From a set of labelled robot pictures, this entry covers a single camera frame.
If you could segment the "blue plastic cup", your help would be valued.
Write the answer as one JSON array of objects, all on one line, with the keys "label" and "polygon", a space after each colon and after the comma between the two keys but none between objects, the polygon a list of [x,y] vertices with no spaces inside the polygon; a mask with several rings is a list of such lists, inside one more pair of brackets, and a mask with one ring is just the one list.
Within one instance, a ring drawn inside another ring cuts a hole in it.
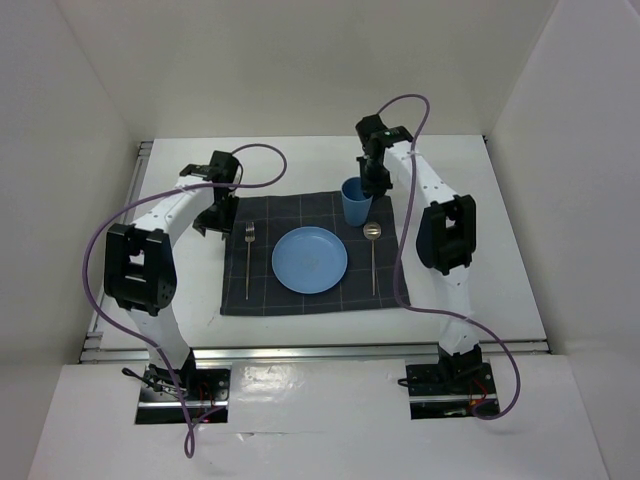
[{"label": "blue plastic cup", "polygon": [[364,193],[359,177],[352,177],[343,182],[341,198],[346,223],[353,227],[364,225],[371,208],[372,197]]}]

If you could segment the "silver metal fork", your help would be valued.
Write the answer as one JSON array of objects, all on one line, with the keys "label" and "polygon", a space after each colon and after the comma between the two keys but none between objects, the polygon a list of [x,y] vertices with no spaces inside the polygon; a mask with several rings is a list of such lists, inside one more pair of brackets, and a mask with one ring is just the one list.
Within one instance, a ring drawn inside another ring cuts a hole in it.
[{"label": "silver metal fork", "polygon": [[246,243],[246,264],[245,264],[245,299],[249,299],[250,277],[251,277],[251,248],[256,239],[255,223],[249,221],[245,225],[244,240]]}]

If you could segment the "silver metal spoon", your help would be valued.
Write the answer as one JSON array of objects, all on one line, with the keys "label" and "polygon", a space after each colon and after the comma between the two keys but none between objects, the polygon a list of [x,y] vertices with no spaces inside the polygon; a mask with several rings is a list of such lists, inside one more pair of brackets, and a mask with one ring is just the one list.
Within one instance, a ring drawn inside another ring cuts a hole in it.
[{"label": "silver metal spoon", "polygon": [[372,294],[376,294],[376,253],[375,253],[375,242],[381,236],[382,229],[381,226],[376,222],[368,222],[363,226],[363,234],[365,238],[370,242],[371,246],[371,284],[372,284]]}]

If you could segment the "dark grey checked cloth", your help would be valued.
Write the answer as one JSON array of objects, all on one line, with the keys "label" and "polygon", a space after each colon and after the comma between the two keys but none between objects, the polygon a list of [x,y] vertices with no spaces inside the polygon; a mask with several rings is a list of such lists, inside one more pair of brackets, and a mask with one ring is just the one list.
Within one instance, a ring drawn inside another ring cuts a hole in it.
[{"label": "dark grey checked cloth", "polygon": [[[398,306],[393,290],[393,269],[398,239],[392,200],[373,202],[370,221],[382,228],[375,242],[376,294],[372,294],[370,243],[360,228],[349,226],[338,191],[242,198],[231,236],[226,240],[220,314],[223,316],[291,316]],[[249,299],[245,299],[245,225],[255,223],[251,248]],[[334,233],[345,245],[348,266],[342,280],[328,291],[304,295],[284,287],[275,277],[271,257],[277,241],[287,232],[316,226]]]}]

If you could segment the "blue plastic plate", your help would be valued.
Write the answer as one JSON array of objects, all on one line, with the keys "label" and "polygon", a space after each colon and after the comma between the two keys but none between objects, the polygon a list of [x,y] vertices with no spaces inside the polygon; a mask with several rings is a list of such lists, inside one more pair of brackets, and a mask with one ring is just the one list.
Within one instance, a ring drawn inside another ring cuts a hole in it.
[{"label": "blue plastic plate", "polygon": [[293,229],[276,243],[271,266],[287,289],[315,295],[336,286],[346,273],[348,254],[332,232],[316,226]]}]

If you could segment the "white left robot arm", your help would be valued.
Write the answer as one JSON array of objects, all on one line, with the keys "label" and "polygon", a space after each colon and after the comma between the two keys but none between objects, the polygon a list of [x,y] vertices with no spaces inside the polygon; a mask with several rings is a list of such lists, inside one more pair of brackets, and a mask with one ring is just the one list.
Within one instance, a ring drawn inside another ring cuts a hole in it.
[{"label": "white left robot arm", "polygon": [[130,224],[113,224],[106,234],[105,293],[152,341],[150,364],[176,399],[193,395],[199,377],[171,306],[178,281],[173,247],[190,228],[202,236],[230,235],[239,204],[234,184],[242,170],[232,154],[216,151],[207,165],[183,168],[175,194]]}]

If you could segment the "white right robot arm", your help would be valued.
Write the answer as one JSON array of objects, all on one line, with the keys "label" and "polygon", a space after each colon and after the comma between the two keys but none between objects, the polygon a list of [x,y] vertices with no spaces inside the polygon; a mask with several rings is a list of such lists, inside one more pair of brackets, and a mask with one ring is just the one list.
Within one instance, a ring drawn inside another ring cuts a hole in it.
[{"label": "white right robot arm", "polygon": [[363,155],[357,158],[364,193],[382,197],[395,182],[414,189],[422,208],[415,240],[421,263],[432,274],[441,308],[471,314],[468,277],[477,246],[476,202],[449,187],[412,144],[403,127],[387,127],[378,114],[356,124]]}]

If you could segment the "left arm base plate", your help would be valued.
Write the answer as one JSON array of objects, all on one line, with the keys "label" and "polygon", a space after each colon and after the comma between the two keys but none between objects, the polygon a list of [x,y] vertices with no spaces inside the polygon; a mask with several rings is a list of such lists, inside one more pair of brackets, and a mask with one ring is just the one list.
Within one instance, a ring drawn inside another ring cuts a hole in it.
[{"label": "left arm base plate", "polygon": [[[148,368],[143,374],[125,368],[122,373],[141,382],[136,425],[184,424],[177,389],[171,381],[154,378]],[[230,366],[198,368],[194,383],[181,388],[190,419],[199,424],[227,423],[230,385]]]}]

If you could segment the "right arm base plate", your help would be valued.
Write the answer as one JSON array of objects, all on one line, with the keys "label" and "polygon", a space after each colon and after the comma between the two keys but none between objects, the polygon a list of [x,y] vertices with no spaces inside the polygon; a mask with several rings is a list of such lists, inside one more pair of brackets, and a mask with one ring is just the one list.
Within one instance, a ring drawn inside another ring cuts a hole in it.
[{"label": "right arm base plate", "polygon": [[488,362],[459,379],[448,379],[437,364],[409,364],[397,380],[406,389],[412,420],[494,416],[500,412],[493,371]]}]

